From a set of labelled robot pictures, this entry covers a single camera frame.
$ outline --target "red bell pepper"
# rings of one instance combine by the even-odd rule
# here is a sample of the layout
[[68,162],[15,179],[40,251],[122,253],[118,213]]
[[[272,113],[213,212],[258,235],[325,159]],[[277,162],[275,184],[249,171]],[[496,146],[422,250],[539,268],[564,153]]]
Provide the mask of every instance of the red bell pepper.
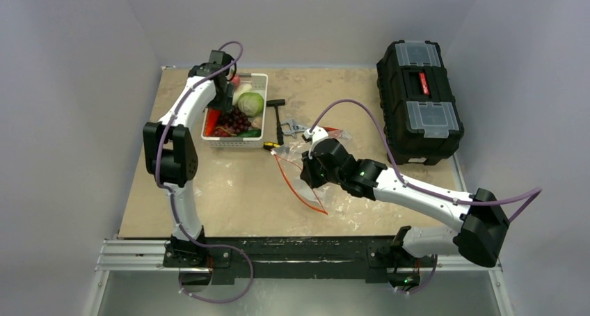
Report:
[[211,134],[213,134],[220,115],[221,111],[217,109],[207,110],[207,118],[205,119],[205,136],[211,136]]

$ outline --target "black toolbox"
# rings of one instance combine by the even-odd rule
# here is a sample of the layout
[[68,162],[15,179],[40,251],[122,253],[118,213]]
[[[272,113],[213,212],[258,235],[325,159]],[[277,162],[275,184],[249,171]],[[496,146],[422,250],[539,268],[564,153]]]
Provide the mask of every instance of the black toolbox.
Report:
[[438,43],[396,41],[377,63],[385,135],[396,164],[437,164],[463,137]]

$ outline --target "white basket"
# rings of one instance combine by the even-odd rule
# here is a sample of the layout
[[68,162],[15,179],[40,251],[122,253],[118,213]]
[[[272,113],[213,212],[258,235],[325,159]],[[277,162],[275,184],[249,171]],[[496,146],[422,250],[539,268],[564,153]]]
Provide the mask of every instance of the white basket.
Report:
[[215,148],[262,148],[262,137],[264,136],[264,120],[266,119],[266,92],[269,87],[269,76],[266,74],[238,74],[240,84],[250,84],[252,92],[259,93],[264,98],[264,109],[262,110],[262,129],[258,137],[209,137],[205,136],[205,124],[201,130],[201,138],[211,147]]

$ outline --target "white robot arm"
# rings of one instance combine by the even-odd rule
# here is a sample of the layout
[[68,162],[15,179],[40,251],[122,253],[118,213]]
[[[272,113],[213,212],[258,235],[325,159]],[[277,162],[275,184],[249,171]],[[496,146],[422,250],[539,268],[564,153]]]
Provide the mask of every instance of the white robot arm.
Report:
[[[332,182],[352,196],[380,200],[407,207],[430,216],[446,227],[403,227],[396,235],[399,247],[415,258],[430,254],[460,254],[471,262],[493,267],[506,236],[509,220],[499,206],[459,205],[463,202],[496,200],[484,189],[475,195],[442,189],[426,182],[403,176],[393,168],[371,159],[356,160],[336,139],[315,127],[303,134],[311,142],[304,152],[301,179],[316,188]],[[427,191],[444,194],[453,201],[442,200],[406,186],[411,183]]]
[[[225,78],[226,74],[206,78],[229,64],[231,60],[231,56],[225,52],[212,51],[208,63],[197,65],[189,72],[186,85],[170,111],[157,123],[146,123],[143,128],[146,168],[150,174],[155,175],[159,140],[165,125],[172,119],[166,143],[172,142],[173,148],[162,150],[160,180],[165,187],[172,190],[164,190],[168,202],[174,199],[178,219],[194,239],[201,235],[202,224],[195,209],[193,195],[192,179],[197,171],[198,157],[191,131],[206,107],[222,111],[231,109],[234,87]],[[175,224],[173,237],[185,242],[189,240],[178,224]]]

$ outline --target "wooden board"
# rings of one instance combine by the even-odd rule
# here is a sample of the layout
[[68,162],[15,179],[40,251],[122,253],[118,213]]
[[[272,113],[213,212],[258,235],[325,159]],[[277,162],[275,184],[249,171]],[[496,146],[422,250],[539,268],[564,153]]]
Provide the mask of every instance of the wooden board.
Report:
[[[378,117],[383,125],[376,87],[370,69],[249,69],[269,76],[268,99],[285,98],[281,119],[294,118],[311,125],[331,102],[353,98]],[[150,120],[158,120],[173,105],[186,83],[188,70],[164,70]],[[274,111],[267,114],[265,141],[276,140]],[[322,125],[345,129],[352,136],[350,152],[356,158],[386,162],[385,149],[365,112],[352,104],[336,106]],[[265,150],[214,149],[200,140],[200,124],[193,140],[199,156],[194,180],[196,207],[209,236],[330,236],[393,235],[401,226],[436,226],[437,221],[404,207],[353,198],[342,190],[324,204],[328,215],[301,203],[281,178],[275,159]],[[285,137],[285,141],[294,141]],[[457,189],[452,165],[409,164],[402,173],[447,189]],[[164,192],[145,170],[143,151],[135,172],[120,237],[167,237],[172,219]]]

